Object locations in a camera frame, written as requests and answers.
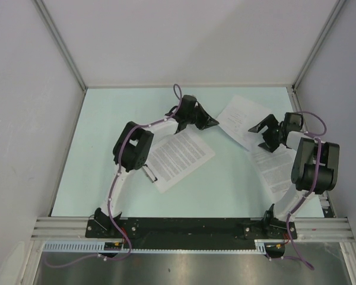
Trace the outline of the sparse text paper sheet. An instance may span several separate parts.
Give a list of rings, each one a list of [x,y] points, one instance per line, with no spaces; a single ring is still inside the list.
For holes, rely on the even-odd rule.
[[[249,129],[257,125],[272,111],[241,96],[234,96],[217,116],[219,127],[237,143],[251,151],[259,140]]]

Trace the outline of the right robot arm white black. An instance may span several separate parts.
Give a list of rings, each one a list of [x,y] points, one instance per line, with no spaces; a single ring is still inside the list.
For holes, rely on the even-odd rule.
[[[297,213],[316,195],[334,189],[338,180],[339,144],[323,142],[323,132],[315,134],[303,132],[304,114],[319,116],[311,112],[287,112],[279,122],[269,114],[248,131],[258,134],[262,129],[263,142],[258,146],[273,153],[280,146],[295,151],[291,169],[291,186],[283,197],[265,211],[262,232],[268,238],[276,238],[283,231],[283,226],[294,221]]]

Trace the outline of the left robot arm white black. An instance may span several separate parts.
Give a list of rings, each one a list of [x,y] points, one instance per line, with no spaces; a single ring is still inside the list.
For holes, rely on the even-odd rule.
[[[155,122],[139,125],[129,121],[113,147],[116,172],[109,193],[94,212],[94,221],[99,231],[108,238],[118,233],[120,227],[116,218],[122,213],[119,200],[123,185],[127,178],[146,164],[154,143],[180,133],[188,125],[194,125],[202,131],[218,124],[192,95],[184,95],[178,105]]]

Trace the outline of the dense text paper sheet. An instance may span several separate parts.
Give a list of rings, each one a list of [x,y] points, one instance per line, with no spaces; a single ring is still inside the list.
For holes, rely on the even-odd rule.
[[[169,135],[151,147],[146,164],[165,193],[215,156],[214,150],[192,128]]]

